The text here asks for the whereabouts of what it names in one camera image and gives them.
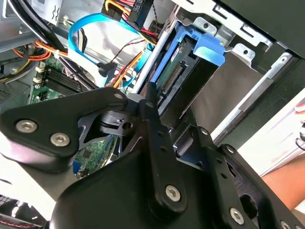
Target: black metal arm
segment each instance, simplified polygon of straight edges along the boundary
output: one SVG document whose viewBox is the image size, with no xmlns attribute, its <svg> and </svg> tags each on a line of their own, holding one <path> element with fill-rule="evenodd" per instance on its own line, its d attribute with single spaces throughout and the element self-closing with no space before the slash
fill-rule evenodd
<svg viewBox="0 0 305 229">
<path fill-rule="evenodd" d="M 150 99 L 139 102 L 104 88 L 0 115 L 0 142 L 8 146 L 1 153 L 45 172 L 67 169 L 80 148 L 107 134 L 122 136 L 122 157 L 71 185 L 51 227 L 303 227 L 232 146 L 215 146 L 192 122 L 179 139 L 197 166 L 177 160 L 149 88 Z"/>
</svg>

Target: blue plastic tab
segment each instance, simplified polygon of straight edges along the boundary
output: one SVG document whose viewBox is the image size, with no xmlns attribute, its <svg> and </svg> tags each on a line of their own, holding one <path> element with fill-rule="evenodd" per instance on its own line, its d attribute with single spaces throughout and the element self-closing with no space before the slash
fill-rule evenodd
<svg viewBox="0 0 305 229">
<path fill-rule="evenodd" d="M 177 45 L 183 41 L 185 36 L 189 36 L 197 41 L 193 53 L 202 59 L 205 59 L 217 66 L 221 66 L 225 62 L 224 51 L 225 48 L 221 45 L 221 41 L 210 34 L 202 34 L 191 26 L 185 27 L 177 24 L 175 29 L 178 31 L 173 39 L 168 51 L 160 62 L 151 82 L 157 82 L 162 70 L 166 66 L 168 60 L 176 50 Z"/>
</svg>

